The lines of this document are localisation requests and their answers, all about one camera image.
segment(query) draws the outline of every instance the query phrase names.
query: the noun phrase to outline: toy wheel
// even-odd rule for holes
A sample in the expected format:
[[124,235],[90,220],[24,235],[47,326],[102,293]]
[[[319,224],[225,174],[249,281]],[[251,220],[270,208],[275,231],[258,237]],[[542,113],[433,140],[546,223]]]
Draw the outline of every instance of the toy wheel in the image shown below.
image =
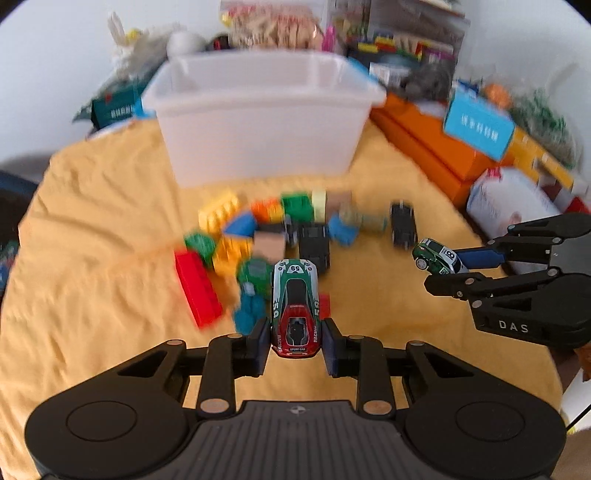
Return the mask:
[[415,263],[417,264],[417,268],[419,270],[426,270],[427,267],[429,266],[427,264],[427,261],[424,258],[417,258],[417,260],[415,261]]

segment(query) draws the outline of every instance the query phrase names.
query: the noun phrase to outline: red building block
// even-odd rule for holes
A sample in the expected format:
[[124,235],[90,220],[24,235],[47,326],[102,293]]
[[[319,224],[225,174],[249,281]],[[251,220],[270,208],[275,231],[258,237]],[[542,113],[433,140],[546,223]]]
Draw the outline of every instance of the red building block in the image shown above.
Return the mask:
[[320,320],[330,318],[330,295],[321,293],[318,297],[320,300]]
[[213,291],[199,254],[194,251],[175,252],[174,260],[178,279],[193,312],[195,323],[199,328],[213,323],[222,316],[223,308]]

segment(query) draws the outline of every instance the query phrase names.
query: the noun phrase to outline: green toy race car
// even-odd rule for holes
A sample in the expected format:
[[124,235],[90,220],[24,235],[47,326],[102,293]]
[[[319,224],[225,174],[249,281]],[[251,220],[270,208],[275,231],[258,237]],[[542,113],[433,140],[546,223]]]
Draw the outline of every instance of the green toy race car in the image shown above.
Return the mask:
[[282,260],[273,274],[273,350],[285,358],[307,358],[320,350],[320,300],[316,266]]
[[419,269],[434,275],[469,272],[457,253],[430,238],[417,244],[413,249],[413,258]]

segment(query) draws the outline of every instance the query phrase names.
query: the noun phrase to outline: yellow fabric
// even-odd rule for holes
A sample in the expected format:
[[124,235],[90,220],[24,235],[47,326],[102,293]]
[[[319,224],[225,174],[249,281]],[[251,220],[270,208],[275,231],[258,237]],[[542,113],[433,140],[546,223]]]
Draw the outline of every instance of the yellow fabric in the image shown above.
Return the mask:
[[[0,466],[6,479],[37,476],[23,428],[46,398],[167,339],[203,346],[233,331],[236,283],[212,276],[226,314],[198,330],[173,258],[183,235],[198,225],[199,206],[228,188],[249,200],[351,189],[368,213],[385,213],[392,200],[405,199],[415,206],[419,235],[452,248],[479,244],[452,204],[372,124],[341,177],[186,190],[175,184],[156,122],[72,145],[53,157],[21,224],[22,250],[2,308]],[[559,406],[560,383],[547,350],[477,332],[466,303],[425,292],[425,274],[409,253],[393,249],[389,235],[361,235],[350,249],[332,244],[331,256],[320,290],[330,293],[343,334],[374,336],[397,348],[422,339]],[[354,400],[355,382],[330,379],[321,355],[288,361],[271,353],[263,377],[236,382],[239,401],[256,393]]]

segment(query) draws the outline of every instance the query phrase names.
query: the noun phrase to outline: bag of snacks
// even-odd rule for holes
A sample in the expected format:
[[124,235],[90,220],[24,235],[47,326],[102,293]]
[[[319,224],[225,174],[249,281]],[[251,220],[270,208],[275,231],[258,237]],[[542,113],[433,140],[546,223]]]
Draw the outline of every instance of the bag of snacks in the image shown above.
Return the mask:
[[324,34],[307,5],[222,1],[220,7],[232,47],[322,49]]

